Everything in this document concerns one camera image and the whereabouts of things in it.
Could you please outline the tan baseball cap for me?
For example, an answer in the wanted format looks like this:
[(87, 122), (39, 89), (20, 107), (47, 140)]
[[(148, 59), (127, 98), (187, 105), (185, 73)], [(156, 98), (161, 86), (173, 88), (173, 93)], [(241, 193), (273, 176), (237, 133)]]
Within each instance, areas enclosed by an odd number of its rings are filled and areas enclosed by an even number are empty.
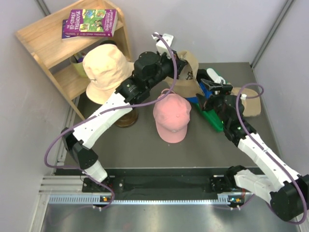
[(190, 97), (192, 93), (199, 92), (197, 81), (197, 71), (199, 63), (197, 58), (190, 51), (184, 50), (178, 52), (178, 56), (188, 62), (179, 75), (173, 87), (173, 91), (183, 98)]

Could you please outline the pink baseball cap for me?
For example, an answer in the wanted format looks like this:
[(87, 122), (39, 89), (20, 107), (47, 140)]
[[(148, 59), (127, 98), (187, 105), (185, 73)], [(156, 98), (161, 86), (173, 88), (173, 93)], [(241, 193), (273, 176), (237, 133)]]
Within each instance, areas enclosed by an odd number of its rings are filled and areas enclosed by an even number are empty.
[(187, 133), (190, 111), (189, 101), (174, 91), (156, 102), (153, 116), (160, 138), (172, 144), (181, 142)]

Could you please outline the cream bucket hat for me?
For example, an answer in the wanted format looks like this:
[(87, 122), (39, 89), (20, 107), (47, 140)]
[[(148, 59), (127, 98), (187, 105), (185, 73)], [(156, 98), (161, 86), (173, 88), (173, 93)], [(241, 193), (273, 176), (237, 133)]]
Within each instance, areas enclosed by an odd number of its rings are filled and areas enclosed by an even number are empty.
[(83, 68), (90, 80), (87, 97), (103, 105), (120, 84), (134, 70), (134, 63), (114, 44), (103, 44), (89, 51), (83, 59)]

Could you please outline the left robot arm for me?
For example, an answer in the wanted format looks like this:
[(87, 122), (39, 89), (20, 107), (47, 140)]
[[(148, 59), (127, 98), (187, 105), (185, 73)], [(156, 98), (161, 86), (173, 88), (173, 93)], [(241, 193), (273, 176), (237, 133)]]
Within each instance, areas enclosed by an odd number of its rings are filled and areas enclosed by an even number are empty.
[(132, 75), (91, 117), (74, 129), (63, 130), (61, 138), (65, 149), (82, 172), (93, 178), (93, 186), (98, 191), (106, 191), (110, 183), (92, 146), (118, 119), (135, 108), (145, 106), (144, 101), (150, 96), (151, 89), (168, 76), (177, 78), (187, 63), (175, 51), (171, 54), (142, 53), (134, 62)]

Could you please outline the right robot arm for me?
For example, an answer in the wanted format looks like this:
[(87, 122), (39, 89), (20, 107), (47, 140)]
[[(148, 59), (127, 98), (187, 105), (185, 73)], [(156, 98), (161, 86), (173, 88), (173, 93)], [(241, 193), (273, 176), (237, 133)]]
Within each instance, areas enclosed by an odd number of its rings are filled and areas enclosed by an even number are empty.
[(245, 153), (264, 173), (264, 177), (249, 169), (230, 167), (225, 174), (225, 185), (230, 191), (239, 188), (250, 191), (263, 199), (281, 220), (291, 222), (302, 215), (299, 224), (305, 222), (309, 209), (309, 176), (301, 175), (284, 163), (262, 140), (243, 116), (249, 105), (260, 94), (249, 94), (243, 86), (237, 95), (233, 86), (202, 79), (205, 89), (212, 92), (209, 98), (197, 95), (202, 111), (214, 110), (223, 124), (226, 138)]

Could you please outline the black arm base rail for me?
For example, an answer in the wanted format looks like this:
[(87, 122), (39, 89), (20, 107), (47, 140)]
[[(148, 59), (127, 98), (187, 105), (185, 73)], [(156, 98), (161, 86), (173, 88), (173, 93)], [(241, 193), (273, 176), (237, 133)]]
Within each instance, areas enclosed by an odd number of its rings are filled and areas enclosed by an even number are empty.
[(104, 188), (89, 178), (83, 181), (83, 193), (109, 193), (116, 200), (216, 200), (219, 193), (234, 193), (238, 198), (247, 191), (227, 185), (223, 168), (113, 168), (107, 169)]

